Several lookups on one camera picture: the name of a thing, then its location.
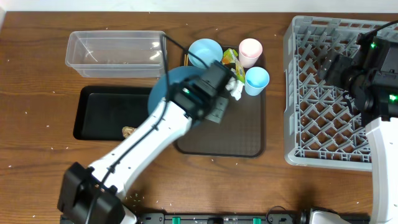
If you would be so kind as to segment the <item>large blue plate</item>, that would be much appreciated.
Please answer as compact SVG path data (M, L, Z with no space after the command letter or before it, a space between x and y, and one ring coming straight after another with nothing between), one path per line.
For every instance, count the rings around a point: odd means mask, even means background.
M191 66L174 68L169 71L169 83L172 85L175 83L180 83L186 78L202 76L204 71L204 69ZM146 124L149 120L158 121L160 119L160 116L165 108L165 102L162 99L166 95L166 87L166 77L164 75L158 80L150 92L149 101L147 104L149 117L144 124ZM193 121L190 118L186 118L184 114L185 112L181 108L172 103L166 109L166 112L159 123L159 128L162 129L168 125L171 129L182 128L184 130L188 130L192 126Z

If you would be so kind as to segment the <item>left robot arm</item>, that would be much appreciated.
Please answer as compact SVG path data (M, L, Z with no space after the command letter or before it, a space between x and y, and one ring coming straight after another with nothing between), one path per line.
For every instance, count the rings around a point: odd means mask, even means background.
M235 78L230 68L177 67L149 95L148 118L121 144L88 167L73 163L64 173L57 208L73 223L136 223L123 198L141 172L170 144L204 119Z

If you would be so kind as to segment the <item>light blue plastic cup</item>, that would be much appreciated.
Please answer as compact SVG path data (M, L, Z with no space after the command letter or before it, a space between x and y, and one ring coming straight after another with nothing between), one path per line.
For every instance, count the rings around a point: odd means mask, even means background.
M246 72L244 89L250 96L257 96L269 84L270 76L262 67L252 67Z

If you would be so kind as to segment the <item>small light blue bowl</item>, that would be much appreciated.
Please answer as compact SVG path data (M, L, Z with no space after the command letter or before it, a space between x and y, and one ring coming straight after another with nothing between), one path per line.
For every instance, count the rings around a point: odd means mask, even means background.
M200 58L208 67L214 61L221 62L223 58L221 45L212 39L196 40L188 51Z

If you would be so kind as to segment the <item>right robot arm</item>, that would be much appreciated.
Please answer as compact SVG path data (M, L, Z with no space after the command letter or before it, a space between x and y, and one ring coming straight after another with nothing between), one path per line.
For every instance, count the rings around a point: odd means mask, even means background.
M397 42L359 34L351 58L334 50L322 60L320 79L354 99L371 150L371 223L397 223Z

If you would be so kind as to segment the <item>brown food scrap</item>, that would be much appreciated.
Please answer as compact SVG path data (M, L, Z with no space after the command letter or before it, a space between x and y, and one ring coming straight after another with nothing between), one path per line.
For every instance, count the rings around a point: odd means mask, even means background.
M130 135L132 135L136 131L136 128L125 126L122 128L122 135L125 139L127 139Z

